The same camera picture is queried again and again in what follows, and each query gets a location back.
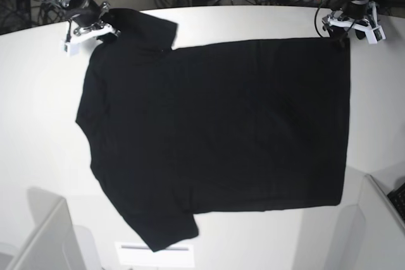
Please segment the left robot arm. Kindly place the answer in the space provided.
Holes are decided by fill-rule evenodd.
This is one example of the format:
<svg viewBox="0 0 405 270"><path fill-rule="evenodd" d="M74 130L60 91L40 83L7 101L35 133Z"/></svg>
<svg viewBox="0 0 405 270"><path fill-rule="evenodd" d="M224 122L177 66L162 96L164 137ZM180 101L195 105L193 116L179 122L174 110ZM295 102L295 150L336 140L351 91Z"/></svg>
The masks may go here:
<svg viewBox="0 0 405 270"><path fill-rule="evenodd" d="M372 0L332 0L331 12L322 18L322 29L329 36L342 40L353 30L359 40L377 44L385 39L378 23L377 4Z"/></svg>

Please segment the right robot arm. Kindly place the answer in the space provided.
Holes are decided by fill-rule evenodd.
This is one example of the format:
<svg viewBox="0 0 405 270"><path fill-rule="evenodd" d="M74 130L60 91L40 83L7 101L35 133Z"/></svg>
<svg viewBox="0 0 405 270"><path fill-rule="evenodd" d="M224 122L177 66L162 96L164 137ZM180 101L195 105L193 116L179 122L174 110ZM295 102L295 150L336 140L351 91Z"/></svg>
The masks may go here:
<svg viewBox="0 0 405 270"><path fill-rule="evenodd" d="M94 0L44 0L57 8L68 22L66 37L63 40L65 52L90 39L99 39L106 35L119 36L120 31L103 20L109 12L110 4L97 4Z"/></svg>

